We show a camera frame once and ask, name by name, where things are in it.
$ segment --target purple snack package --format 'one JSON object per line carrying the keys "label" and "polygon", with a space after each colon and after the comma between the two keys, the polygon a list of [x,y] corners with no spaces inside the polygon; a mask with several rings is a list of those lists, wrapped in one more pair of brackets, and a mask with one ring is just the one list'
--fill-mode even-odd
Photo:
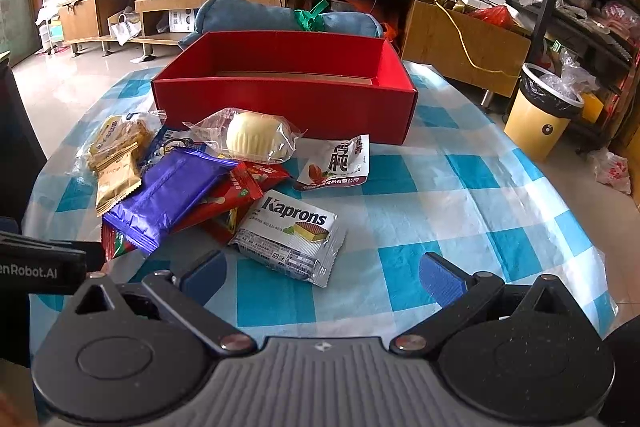
{"label": "purple snack package", "polygon": [[173,149],[142,176],[142,187],[103,215],[134,245],[152,253],[209,189],[238,165],[183,147]]}

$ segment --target tiled floor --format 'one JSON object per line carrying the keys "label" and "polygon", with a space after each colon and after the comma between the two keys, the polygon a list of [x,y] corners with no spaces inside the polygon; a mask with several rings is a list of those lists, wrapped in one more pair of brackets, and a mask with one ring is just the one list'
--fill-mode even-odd
{"label": "tiled floor", "polygon": [[[18,89],[45,154],[49,156],[58,147],[76,121],[120,77],[129,71],[164,66],[177,49],[155,46],[154,52],[158,59],[132,64],[130,60],[142,54],[140,46],[127,45],[102,58],[98,45],[75,58],[65,52],[54,57],[33,56],[18,64],[14,68]],[[640,212],[631,198],[596,183],[590,167],[568,140],[562,140],[539,167],[604,253],[609,289],[620,308],[615,325],[639,315]]]}

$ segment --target white diamond logo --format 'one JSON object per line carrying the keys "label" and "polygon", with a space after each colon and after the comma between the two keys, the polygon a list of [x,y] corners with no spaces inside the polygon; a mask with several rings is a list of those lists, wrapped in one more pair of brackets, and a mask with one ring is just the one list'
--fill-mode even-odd
{"label": "white diamond logo", "polygon": [[331,349],[333,346],[329,344],[327,341],[322,341],[322,342],[318,342],[314,347],[318,351],[322,351],[324,353],[325,351],[328,351],[329,349]]}

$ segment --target red cardboard box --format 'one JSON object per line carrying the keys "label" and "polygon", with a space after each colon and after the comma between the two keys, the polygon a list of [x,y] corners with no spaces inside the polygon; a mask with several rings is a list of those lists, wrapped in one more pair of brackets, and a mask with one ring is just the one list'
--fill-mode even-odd
{"label": "red cardboard box", "polygon": [[287,118],[305,137],[400,145],[418,92],[384,39],[316,32],[211,32],[153,80],[169,126],[225,107]]}

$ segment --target green ribbon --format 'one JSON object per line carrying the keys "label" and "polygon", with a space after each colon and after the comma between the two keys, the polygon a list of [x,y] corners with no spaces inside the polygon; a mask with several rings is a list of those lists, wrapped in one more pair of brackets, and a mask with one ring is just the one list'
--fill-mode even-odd
{"label": "green ribbon", "polygon": [[322,20],[322,17],[320,17],[320,14],[327,6],[329,6],[329,2],[327,0],[321,0],[314,6],[311,12],[306,10],[295,10],[293,12],[293,16],[304,31],[323,32],[324,21]]}

